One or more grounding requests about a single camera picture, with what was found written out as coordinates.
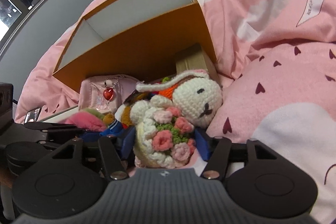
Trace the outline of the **pink zip pouch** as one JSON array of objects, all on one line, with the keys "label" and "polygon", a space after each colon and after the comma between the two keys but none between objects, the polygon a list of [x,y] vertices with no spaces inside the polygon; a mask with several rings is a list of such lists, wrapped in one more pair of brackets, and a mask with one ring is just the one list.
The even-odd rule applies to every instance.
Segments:
[{"label": "pink zip pouch", "polygon": [[127,75],[90,77],[81,83],[78,108],[114,114],[135,91],[137,83],[137,79]]}]

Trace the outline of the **smartphone with photo case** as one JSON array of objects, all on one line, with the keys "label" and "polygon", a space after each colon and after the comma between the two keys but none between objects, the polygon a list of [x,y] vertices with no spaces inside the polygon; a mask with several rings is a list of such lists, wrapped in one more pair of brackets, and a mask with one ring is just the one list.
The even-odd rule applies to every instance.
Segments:
[{"label": "smartphone with photo case", "polygon": [[42,108],[37,107],[33,110],[30,110],[27,112],[26,116],[25,116],[25,120],[24,123],[28,123],[28,122],[36,122],[39,118],[39,115],[41,113]]}]

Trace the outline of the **white crochet bunny doll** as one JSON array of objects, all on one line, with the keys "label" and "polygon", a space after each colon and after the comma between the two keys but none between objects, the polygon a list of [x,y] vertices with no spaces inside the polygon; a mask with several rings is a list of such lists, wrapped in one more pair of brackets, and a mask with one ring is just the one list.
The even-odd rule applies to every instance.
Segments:
[{"label": "white crochet bunny doll", "polygon": [[196,150],[194,132],[206,129],[223,103],[221,86],[201,69],[174,76],[179,81],[173,99],[158,92],[167,87],[160,82],[138,83],[136,91],[145,99],[131,105],[135,126],[135,166],[139,168],[182,168]]}]

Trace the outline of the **red heart keychain charm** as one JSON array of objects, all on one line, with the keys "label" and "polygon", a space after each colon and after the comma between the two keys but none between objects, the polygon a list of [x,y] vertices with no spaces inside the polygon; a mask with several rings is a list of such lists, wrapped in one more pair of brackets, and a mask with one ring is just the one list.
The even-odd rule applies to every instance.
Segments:
[{"label": "red heart keychain charm", "polygon": [[110,102],[115,94],[115,87],[119,84],[119,79],[116,79],[115,81],[112,82],[111,85],[108,84],[108,80],[104,81],[104,91],[102,93],[104,99],[108,102]]}]

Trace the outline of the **pink fluffy plush toy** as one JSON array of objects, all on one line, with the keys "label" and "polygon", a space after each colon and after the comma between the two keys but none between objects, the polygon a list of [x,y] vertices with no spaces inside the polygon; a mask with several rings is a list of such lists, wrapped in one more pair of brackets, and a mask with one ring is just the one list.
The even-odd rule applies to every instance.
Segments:
[{"label": "pink fluffy plush toy", "polygon": [[104,115],[99,111],[85,108],[75,114],[72,114],[64,121],[64,123],[75,125],[78,128],[88,131],[103,132],[107,129],[103,119]]}]

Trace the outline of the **pink printed bed duvet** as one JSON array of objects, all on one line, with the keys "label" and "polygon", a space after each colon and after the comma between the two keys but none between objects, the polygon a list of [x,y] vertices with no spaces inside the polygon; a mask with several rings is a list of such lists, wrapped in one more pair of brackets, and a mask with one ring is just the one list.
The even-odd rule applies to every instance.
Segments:
[{"label": "pink printed bed duvet", "polygon": [[257,139],[301,168],[318,186],[311,216],[335,223],[335,0],[198,2],[224,87],[207,133]]}]

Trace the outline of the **orange cardboard storage box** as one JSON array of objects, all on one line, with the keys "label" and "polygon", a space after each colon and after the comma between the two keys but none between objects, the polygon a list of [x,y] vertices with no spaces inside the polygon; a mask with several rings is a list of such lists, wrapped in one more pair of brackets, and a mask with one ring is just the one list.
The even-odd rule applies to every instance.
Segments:
[{"label": "orange cardboard storage box", "polygon": [[150,82],[172,75],[175,56],[195,44],[217,60],[197,0],[106,0],[80,19],[53,75],[74,91],[93,76]]}]

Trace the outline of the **orange crochet carrot toy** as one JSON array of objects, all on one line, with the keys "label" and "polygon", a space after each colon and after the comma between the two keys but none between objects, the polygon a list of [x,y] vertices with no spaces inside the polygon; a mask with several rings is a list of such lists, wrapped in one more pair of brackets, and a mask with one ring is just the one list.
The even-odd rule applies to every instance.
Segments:
[{"label": "orange crochet carrot toy", "polygon": [[163,96],[169,100],[173,99],[173,92],[179,85],[179,81],[173,81],[170,77],[164,77],[161,82],[161,85],[167,84],[167,87],[165,87],[163,90],[160,90],[158,94],[160,96]]}]

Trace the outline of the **small brown cardboard box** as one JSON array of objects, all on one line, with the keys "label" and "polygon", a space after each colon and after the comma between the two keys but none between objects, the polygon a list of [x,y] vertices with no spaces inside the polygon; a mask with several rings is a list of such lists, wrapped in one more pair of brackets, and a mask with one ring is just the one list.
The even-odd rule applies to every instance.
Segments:
[{"label": "small brown cardboard box", "polygon": [[175,55],[175,66],[177,73],[203,69],[210,75],[212,80],[218,83],[220,82],[213,62],[199,44],[194,44],[193,46],[178,52]]}]

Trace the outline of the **bear plush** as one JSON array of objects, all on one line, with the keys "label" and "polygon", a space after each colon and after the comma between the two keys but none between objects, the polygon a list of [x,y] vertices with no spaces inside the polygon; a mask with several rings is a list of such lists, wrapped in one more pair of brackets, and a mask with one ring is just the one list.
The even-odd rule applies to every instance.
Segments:
[{"label": "bear plush", "polygon": [[130,118],[131,107],[129,105],[122,105],[116,112],[117,118],[107,127],[106,130],[100,133],[100,136],[119,136],[124,130],[133,125]]}]

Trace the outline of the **dark grey box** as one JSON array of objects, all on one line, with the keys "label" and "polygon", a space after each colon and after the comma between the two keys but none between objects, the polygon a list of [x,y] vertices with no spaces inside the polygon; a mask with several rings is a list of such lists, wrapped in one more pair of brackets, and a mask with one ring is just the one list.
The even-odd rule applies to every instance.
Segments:
[{"label": "dark grey box", "polygon": [[61,123],[77,112],[78,112],[78,106],[71,107],[59,113],[52,114],[47,118],[41,119],[40,122]]}]

